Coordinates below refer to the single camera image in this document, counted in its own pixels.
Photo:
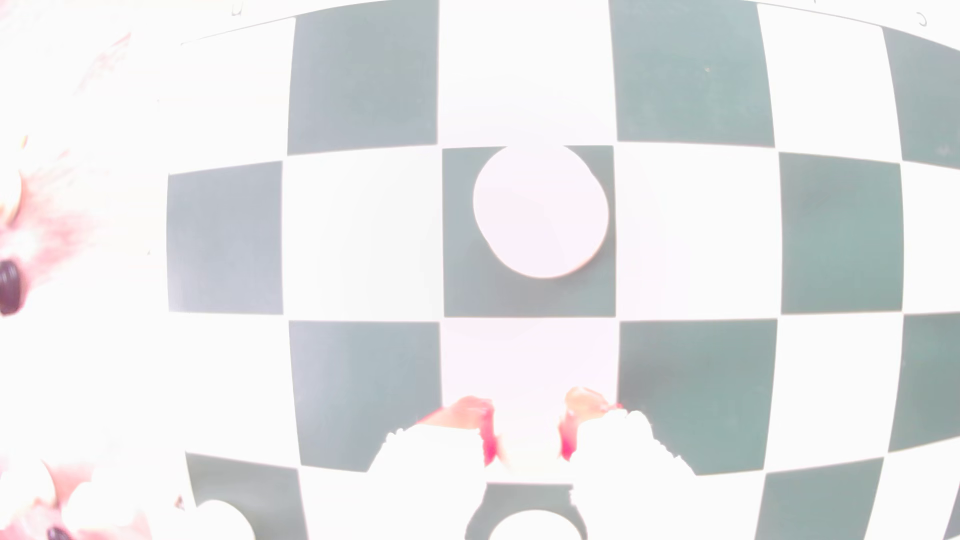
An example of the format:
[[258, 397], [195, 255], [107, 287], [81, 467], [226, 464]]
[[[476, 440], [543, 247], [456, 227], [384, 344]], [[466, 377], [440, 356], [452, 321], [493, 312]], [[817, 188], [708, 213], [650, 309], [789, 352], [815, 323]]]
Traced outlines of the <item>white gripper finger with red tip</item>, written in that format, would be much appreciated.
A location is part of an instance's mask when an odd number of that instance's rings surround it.
[[389, 432], [366, 472], [362, 539], [465, 539], [498, 452], [495, 405], [465, 396]]
[[702, 538], [697, 476], [642, 411], [583, 386], [569, 389], [563, 406], [560, 454], [588, 539]]

